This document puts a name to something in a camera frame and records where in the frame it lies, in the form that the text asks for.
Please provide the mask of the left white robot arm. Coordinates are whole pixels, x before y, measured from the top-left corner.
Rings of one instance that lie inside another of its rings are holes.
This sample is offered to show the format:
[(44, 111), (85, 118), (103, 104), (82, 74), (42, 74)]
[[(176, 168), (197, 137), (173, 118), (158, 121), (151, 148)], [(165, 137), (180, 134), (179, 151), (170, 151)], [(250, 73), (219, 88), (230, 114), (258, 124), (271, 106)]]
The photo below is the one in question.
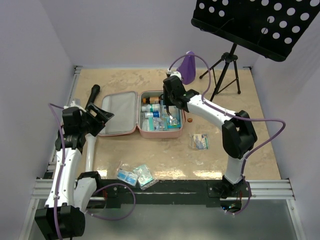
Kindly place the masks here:
[(63, 240), (84, 234), (85, 211), (91, 196), (99, 196), (104, 184), (97, 171), (76, 176), (82, 158), (86, 135), (97, 136), (114, 117), (89, 103), (87, 108), (77, 104), (62, 108), (55, 141), (56, 167), (52, 187), (44, 208), (37, 209), (35, 222), (46, 240)]

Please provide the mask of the black handled scissors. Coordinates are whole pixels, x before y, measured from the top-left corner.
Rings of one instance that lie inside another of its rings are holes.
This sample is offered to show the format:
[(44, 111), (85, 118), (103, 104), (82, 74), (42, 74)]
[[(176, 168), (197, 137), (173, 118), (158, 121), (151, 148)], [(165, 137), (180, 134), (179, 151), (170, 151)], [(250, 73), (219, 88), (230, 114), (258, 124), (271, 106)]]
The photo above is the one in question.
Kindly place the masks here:
[(166, 110), (166, 114), (168, 115), (168, 117), (172, 120), (173, 119), (173, 116), (170, 112), (170, 106), (169, 105), (166, 105), (165, 106), (165, 110)]

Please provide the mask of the pink medicine kit case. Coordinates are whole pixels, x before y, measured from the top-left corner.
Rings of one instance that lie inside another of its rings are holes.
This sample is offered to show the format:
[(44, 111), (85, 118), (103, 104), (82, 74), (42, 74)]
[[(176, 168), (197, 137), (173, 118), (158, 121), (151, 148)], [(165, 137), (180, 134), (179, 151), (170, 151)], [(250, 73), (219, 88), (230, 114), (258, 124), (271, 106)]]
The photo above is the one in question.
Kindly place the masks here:
[(105, 127), (100, 131), (101, 137), (113, 137), (128, 135), (136, 129), (146, 139), (173, 139), (182, 135), (184, 121), (186, 120), (183, 111), (180, 110), (180, 128), (167, 129), (165, 131), (149, 131), (148, 119), (141, 111), (143, 98), (161, 97), (162, 90), (144, 91), (138, 94), (135, 91), (119, 92), (106, 95), (102, 100), (102, 109), (114, 114)]

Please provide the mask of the white green bottle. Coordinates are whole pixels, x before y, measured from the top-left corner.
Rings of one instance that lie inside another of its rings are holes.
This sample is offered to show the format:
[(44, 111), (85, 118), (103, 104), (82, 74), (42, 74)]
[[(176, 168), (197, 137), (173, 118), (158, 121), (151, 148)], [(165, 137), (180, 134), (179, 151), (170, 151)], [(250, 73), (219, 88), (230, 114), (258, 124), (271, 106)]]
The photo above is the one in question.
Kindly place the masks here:
[(142, 112), (148, 112), (148, 113), (154, 113), (154, 112), (159, 112), (160, 111), (160, 104), (146, 104), (141, 106), (141, 111)]

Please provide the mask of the large blue packet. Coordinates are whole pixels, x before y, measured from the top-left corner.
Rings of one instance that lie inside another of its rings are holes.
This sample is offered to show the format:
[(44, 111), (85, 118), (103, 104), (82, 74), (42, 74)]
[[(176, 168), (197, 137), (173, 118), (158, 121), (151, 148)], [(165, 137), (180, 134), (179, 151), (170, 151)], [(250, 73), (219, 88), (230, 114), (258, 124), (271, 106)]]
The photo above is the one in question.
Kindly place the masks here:
[(181, 127), (180, 121), (180, 110), (176, 106), (169, 106), (170, 113), (173, 116), (173, 119), (170, 119), (166, 113), (166, 106), (164, 105), (164, 101), (161, 100), (160, 102), (160, 113), (161, 118), (166, 119), (167, 128), (168, 129), (176, 129)]

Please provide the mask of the white blue small bottle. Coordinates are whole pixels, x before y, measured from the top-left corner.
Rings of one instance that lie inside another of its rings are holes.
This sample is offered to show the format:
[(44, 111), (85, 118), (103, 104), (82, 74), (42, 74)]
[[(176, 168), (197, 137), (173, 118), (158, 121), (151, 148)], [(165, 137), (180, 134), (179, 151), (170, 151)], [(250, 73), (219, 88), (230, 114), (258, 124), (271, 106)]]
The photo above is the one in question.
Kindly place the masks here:
[(145, 112), (144, 113), (144, 117), (146, 119), (148, 118), (159, 118), (160, 117), (160, 112), (159, 111), (155, 111), (155, 112)]

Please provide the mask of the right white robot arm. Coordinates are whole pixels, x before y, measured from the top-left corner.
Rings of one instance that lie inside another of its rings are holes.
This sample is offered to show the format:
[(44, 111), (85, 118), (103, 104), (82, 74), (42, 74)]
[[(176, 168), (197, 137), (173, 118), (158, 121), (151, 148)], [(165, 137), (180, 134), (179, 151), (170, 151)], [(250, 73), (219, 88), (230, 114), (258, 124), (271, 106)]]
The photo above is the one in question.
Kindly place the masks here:
[(230, 197), (240, 190), (243, 179), (243, 163), (258, 140), (256, 131), (246, 111), (229, 111), (202, 98), (199, 92), (186, 90), (181, 77), (175, 73), (163, 80), (163, 103), (197, 115), (216, 126), (222, 134), (222, 146), (228, 156), (223, 176), (223, 192)]

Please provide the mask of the teal topped zip bag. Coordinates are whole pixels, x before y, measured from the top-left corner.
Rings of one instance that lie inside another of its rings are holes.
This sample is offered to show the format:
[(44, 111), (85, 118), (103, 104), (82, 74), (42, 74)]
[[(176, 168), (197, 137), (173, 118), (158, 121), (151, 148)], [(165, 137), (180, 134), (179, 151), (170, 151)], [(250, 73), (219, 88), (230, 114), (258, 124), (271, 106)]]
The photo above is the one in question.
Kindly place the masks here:
[(168, 129), (167, 120), (159, 117), (150, 117), (148, 119), (149, 131), (166, 131)]

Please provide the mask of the brown medicine bottle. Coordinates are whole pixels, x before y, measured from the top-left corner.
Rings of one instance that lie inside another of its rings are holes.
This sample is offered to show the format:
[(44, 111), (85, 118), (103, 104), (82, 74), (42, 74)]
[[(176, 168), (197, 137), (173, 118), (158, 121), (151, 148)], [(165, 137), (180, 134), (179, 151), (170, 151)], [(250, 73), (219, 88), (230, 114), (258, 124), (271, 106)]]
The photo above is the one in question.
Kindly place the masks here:
[(145, 97), (142, 99), (142, 103), (145, 105), (160, 104), (161, 98), (158, 96)]

